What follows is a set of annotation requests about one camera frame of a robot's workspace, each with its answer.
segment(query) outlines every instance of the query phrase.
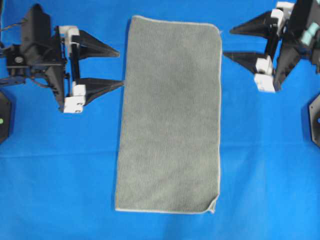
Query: teal part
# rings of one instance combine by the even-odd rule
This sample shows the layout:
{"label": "teal part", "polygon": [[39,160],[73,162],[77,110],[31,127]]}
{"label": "teal part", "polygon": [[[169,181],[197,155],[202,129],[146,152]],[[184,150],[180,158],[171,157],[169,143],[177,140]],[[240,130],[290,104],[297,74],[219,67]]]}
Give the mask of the teal part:
{"label": "teal part", "polygon": [[301,38],[301,42],[307,46],[309,46],[309,44],[311,43],[311,39],[312,39],[312,35],[310,34],[310,32],[305,31],[303,33],[303,36]]}
{"label": "teal part", "polygon": [[301,42],[307,46],[310,45],[312,38],[316,35],[316,32],[320,29],[320,26],[313,22],[309,26],[308,30],[303,33],[301,38]]}
{"label": "teal part", "polygon": [[316,32],[318,31],[319,28],[320,28],[320,26],[317,23],[313,22],[313,23],[311,23],[311,25],[310,25],[310,27],[308,29],[308,32],[312,36],[314,36],[314,35],[316,35]]}

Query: robotic arm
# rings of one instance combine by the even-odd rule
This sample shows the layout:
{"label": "robotic arm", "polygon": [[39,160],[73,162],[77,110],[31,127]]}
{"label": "robotic arm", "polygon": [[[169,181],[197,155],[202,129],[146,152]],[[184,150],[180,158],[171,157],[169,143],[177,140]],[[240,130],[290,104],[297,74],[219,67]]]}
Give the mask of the robotic arm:
{"label": "robotic arm", "polygon": [[[301,59],[316,65],[320,73],[320,0],[280,1],[276,8],[233,28],[230,33],[267,39],[264,53],[224,52],[223,54],[254,74],[261,92],[275,93]],[[276,68],[273,60],[282,40]],[[320,96],[310,105],[312,141],[320,147]]]}
{"label": "robotic arm", "polygon": [[[122,81],[81,78],[79,61],[90,57],[118,57],[119,53],[76,26],[57,26],[51,36],[50,16],[39,4],[34,5],[21,24],[21,45],[1,49],[6,58],[8,77],[0,79],[0,86],[24,84],[26,78],[37,85],[50,88],[62,113],[81,113],[95,98],[123,85]],[[69,93],[65,94],[66,64],[72,70]],[[35,79],[45,79],[47,85]]]}

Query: metal rod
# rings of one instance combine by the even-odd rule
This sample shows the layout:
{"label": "metal rod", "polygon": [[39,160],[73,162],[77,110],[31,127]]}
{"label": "metal rod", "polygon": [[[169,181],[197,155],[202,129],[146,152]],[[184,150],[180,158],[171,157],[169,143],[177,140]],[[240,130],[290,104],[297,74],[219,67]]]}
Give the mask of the metal rod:
{"label": "metal rod", "polygon": [[72,71],[72,81],[78,84],[78,79],[80,78],[79,70],[79,53],[76,43],[71,44],[72,54],[70,55],[71,71]]}
{"label": "metal rod", "polygon": [[272,61],[274,60],[279,40],[280,40],[280,37],[278,35],[278,27],[273,26],[271,29],[270,37],[268,38],[268,42],[265,47],[265,51],[264,51],[266,55],[269,55],[271,57]]}

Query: white block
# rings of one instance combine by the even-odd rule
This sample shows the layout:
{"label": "white block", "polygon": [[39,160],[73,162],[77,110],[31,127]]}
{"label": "white block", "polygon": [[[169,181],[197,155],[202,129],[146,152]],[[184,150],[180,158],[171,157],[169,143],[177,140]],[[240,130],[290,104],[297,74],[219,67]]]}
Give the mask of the white block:
{"label": "white block", "polygon": [[283,17],[284,20],[287,20],[290,18],[291,13],[295,7],[295,4],[292,2],[287,2],[287,1],[278,1],[276,4],[277,9],[282,9],[283,10]]}
{"label": "white block", "polygon": [[278,28],[282,26],[284,22],[284,16],[285,16],[284,12],[281,11],[280,9],[273,9],[271,12],[271,18],[278,20],[277,22]]}
{"label": "white block", "polygon": [[79,84],[79,85],[72,86],[72,95],[73,96],[85,96],[86,95],[86,85]]}
{"label": "white block", "polygon": [[266,75],[272,75],[274,66],[271,60],[271,57],[268,56],[265,58],[258,58],[255,64],[255,68],[258,72],[265,73]]}
{"label": "white block", "polygon": [[79,114],[84,110],[85,96],[69,96],[64,99],[64,113]]}
{"label": "white block", "polygon": [[266,74],[255,74],[254,82],[260,92],[275,93],[274,77]]}
{"label": "white block", "polygon": [[61,35],[64,35],[64,44],[66,46],[68,56],[70,56],[72,53],[71,44],[76,44],[79,47],[79,43],[72,42],[72,36],[80,35],[79,29],[77,26],[71,25],[59,26],[59,32]]}

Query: screw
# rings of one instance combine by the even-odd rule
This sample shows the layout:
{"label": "screw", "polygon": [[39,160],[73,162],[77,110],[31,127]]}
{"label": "screw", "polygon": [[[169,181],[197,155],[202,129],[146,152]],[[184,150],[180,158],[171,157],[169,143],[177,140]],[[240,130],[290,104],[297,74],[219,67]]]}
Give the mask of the screw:
{"label": "screw", "polygon": [[17,56],[14,61],[17,63],[17,64],[20,64],[24,61],[24,59],[21,57],[21,56]]}

